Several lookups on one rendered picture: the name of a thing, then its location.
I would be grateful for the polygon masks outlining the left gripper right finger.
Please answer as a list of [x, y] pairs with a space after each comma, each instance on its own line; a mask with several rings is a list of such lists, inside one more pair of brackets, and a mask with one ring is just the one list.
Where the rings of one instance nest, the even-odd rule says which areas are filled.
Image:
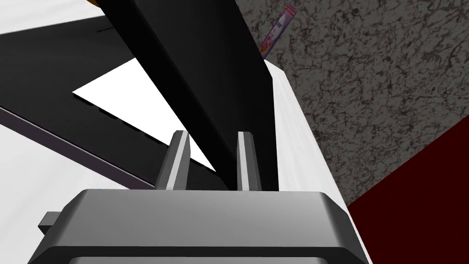
[[237, 143], [237, 190], [261, 191], [256, 151], [250, 132], [238, 132]]

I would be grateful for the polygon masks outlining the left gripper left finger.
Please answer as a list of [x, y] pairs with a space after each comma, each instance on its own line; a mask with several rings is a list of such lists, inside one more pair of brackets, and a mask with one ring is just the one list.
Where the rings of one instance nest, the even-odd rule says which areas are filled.
[[185, 190], [191, 160], [189, 134], [185, 130], [174, 132], [158, 175], [156, 190]]

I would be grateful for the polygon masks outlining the colourful pink purple book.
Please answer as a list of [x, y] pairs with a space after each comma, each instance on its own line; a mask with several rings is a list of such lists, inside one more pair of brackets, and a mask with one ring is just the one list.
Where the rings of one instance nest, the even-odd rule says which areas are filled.
[[273, 46], [276, 44], [281, 34], [284, 33], [286, 27], [291, 22], [298, 9], [292, 4], [288, 4], [282, 14], [279, 16], [269, 34], [260, 45], [260, 53], [263, 59], [266, 59]]

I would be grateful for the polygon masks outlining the white table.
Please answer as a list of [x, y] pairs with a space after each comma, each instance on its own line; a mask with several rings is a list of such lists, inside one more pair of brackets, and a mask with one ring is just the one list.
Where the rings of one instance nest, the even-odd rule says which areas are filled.
[[[148, 177], [163, 146], [72, 93], [128, 59], [126, 50], [116, 58], [112, 30], [91, 33], [102, 15], [84, 0], [0, 0], [0, 106], [66, 134], [83, 132], [92, 146], [140, 143], [137, 160], [126, 166], [141, 166], [138, 174]], [[33, 222], [86, 187], [123, 185], [0, 125], [0, 264], [26, 264], [41, 236]]]

